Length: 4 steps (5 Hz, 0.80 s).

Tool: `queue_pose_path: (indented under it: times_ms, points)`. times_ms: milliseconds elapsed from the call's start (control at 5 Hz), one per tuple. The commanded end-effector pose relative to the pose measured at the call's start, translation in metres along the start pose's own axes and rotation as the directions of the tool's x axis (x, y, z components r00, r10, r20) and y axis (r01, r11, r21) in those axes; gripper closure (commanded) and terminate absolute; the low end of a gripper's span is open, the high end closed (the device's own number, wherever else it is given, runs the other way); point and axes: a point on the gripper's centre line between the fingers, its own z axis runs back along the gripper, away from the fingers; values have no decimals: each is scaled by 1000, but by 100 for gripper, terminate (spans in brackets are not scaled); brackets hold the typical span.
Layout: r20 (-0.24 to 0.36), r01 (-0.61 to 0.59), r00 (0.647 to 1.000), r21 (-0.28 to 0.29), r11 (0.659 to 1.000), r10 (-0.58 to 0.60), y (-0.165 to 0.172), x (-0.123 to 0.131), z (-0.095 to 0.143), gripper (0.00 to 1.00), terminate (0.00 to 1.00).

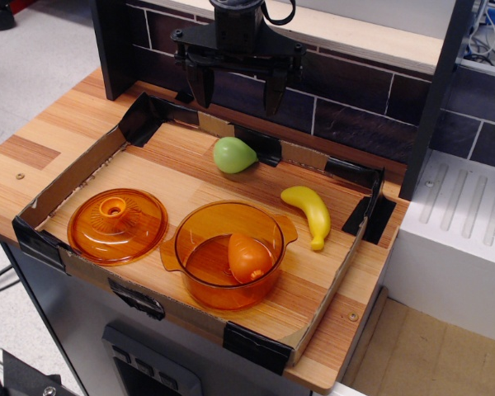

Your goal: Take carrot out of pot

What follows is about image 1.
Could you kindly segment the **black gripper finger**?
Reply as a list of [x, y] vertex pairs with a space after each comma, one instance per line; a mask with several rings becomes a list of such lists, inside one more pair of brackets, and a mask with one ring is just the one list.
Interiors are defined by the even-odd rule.
[[263, 102], [267, 116], [274, 116], [278, 112], [287, 82], [287, 72], [275, 72], [266, 77]]
[[207, 65], [186, 62], [186, 78], [197, 103], [208, 108], [214, 93], [214, 70]]

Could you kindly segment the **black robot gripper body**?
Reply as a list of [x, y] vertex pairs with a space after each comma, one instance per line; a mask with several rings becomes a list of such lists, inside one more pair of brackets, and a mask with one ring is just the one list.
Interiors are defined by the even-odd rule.
[[272, 29], [293, 20], [295, 1], [281, 19], [270, 17], [264, 1], [213, 1], [211, 5], [211, 23], [171, 33], [177, 45], [175, 64], [261, 77], [301, 74], [304, 45]]

